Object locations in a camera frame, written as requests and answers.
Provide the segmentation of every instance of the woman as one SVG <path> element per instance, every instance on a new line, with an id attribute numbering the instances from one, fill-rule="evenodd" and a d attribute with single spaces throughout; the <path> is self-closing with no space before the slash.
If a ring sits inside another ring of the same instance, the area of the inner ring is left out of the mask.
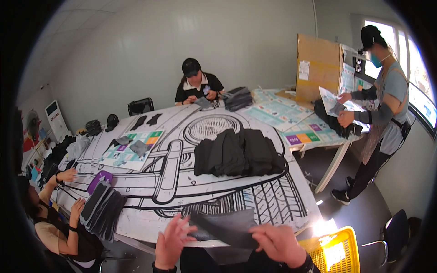
<path id="1" fill-rule="evenodd" d="M 187 236 L 197 230 L 196 226 L 188 225 L 189 219 L 181 220 L 181 214 L 177 214 L 164 233 L 158 234 L 153 272 L 176 273 L 175 265 L 180 259 L 182 273 L 320 273 L 310 255 L 299 245 L 293 229 L 285 225 L 265 224 L 251 228 L 248 232 L 259 246 L 252 251 L 248 261 L 219 266 L 203 248 L 184 248 L 187 242 L 196 241 Z"/>
<path id="2" fill-rule="evenodd" d="M 177 88 L 174 105 L 191 104 L 201 97 L 216 100 L 225 91 L 216 76 L 202 72 L 196 59 L 186 59 L 182 64 L 182 71 L 184 76 Z"/>
<path id="3" fill-rule="evenodd" d="M 20 198 L 26 214 L 35 225 L 36 234 L 49 250 L 70 257 L 84 268 L 90 268 L 95 259 L 100 258 L 103 245 L 98 237 L 87 232 L 79 223 L 85 200 L 79 198 L 73 204 L 68 224 L 63 223 L 58 212 L 49 207 L 50 197 L 58 183 L 73 181 L 76 173 L 75 169 L 58 172 L 39 194 L 30 186 L 27 177 L 19 176 Z"/>
<path id="4" fill-rule="evenodd" d="M 343 93 L 339 99 L 340 103 L 350 99 L 378 99 L 380 102 L 377 111 L 341 111 L 337 118 L 343 127 L 347 127 L 354 120 L 371 125 L 362 151 L 363 161 L 355 178 L 346 178 L 347 190 L 331 192 L 335 199 L 345 205 L 367 187 L 382 164 L 399 149 L 401 141 L 406 137 L 401 129 L 410 126 L 407 122 L 408 81 L 380 33 L 375 26 L 366 26 L 361 30 L 363 51 L 370 52 L 371 61 L 376 68 L 382 66 L 374 85 L 361 92 Z"/>

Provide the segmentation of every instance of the white collar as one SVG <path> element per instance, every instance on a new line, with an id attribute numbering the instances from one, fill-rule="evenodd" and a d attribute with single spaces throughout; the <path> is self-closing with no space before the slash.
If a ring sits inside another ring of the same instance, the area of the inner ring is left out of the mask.
<path id="1" fill-rule="evenodd" d="M 194 87 L 194 86 L 192 86 L 189 82 L 188 82 L 188 79 L 187 80 L 185 80 L 185 82 L 184 82 L 184 90 L 191 90 L 191 89 L 197 89 L 197 91 L 200 91 L 200 87 L 202 86 L 202 84 L 208 84 L 209 82 L 208 82 L 208 78 L 205 76 L 205 74 L 204 73 L 202 73 L 202 82 L 200 83 L 200 86 L 197 88 L 197 87 Z"/>

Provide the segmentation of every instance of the face mask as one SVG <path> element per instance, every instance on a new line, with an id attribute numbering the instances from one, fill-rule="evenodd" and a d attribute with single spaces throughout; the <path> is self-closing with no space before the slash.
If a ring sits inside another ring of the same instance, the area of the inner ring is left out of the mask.
<path id="1" fill-rule="evenodd" d="M 387 57 L 385 57 L 384 59 L 382 59 L 381 61 L 384 61 L 385 59 L 387 59 L 390 56 L 390 54 L 387 55 Z M 380 68 L 382 66 L 382 63 L 378 60 L 378 57 L 376 57 L 375 55 L 373 55 L 372 53 L 370 54 L 370 61 L 373 63 L 373 65 L 376 68 Z"/>

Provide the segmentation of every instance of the dark floor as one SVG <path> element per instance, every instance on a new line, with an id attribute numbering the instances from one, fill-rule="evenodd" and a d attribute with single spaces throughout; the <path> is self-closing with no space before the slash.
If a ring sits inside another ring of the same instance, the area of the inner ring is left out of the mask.
<path id="1" fill-rule="evenodd" d="M 304 158 L 295 154 L 302 171 L 310 173 L 309 181 L 318 184 L 327 170 L 336 149 L 316 148 L 305 153 Z M 342 160 L 339 168 L 332 177 L 325 190 L 315 195 L 316 201 L 323 200 L 319 205 L 322 216 L 325 220 L 334 218 L 338 228 L 351 226 L 357 237 L 358 250 L 360 254 L 360 265 L 362 273 L 385 272 L 379 268 L 383 261 L 384 250 L 382 245 L 371 245 L 361 247 L 362 244 L 380 240 L 380 229 L 390 219 L 391 214 L 376 185 L 370 184 L 367 189 L 355 198 L 349 206 L 343 206 L 331 197 L 331 190 L 346 189 L 345 177 L 354 177 L 359 162 L 354 155 L 348 151 Z M 299 236 L 299 240 L 312 237 L 312 229 L 307 229 Z M 126 257 L 134 256 L 132 261 L 108 261 L 103 265 L 103 273 L 149 273 L 152 272 L 151 265 L 154 256 L 132 248 L 121 242 L 106 244 L 111 250 L 111 256 Z"/>

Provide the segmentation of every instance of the black polo shirt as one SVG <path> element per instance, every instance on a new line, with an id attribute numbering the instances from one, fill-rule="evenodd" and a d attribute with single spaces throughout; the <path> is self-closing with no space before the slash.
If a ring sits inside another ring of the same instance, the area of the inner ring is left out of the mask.
<path id="1" fill-rule="evenodd" d="M 202 73 L 202 82 L 200 84 L 200 88 L 197 89 L 196 87 L 190 85 L 188 80 L 186 80 L 177 88 L 175 102 L 183 102 L 192 95 L 196 96 L 197 98 L 206 98 L 206 95 L 208 95 L 208 90 L 220 92 L 224 90 L 224 88 L 216 76 L 208 73 Z"/>

